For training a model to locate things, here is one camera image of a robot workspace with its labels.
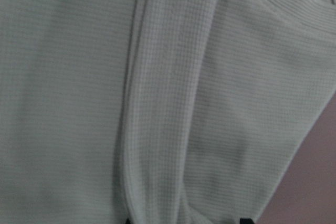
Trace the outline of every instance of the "garment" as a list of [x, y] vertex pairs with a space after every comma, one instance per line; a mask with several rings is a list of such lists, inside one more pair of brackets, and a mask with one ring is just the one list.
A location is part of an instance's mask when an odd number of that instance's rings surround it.
[[323, 0], [0, 4], [0, 223], [256, 221], [336, 90]]

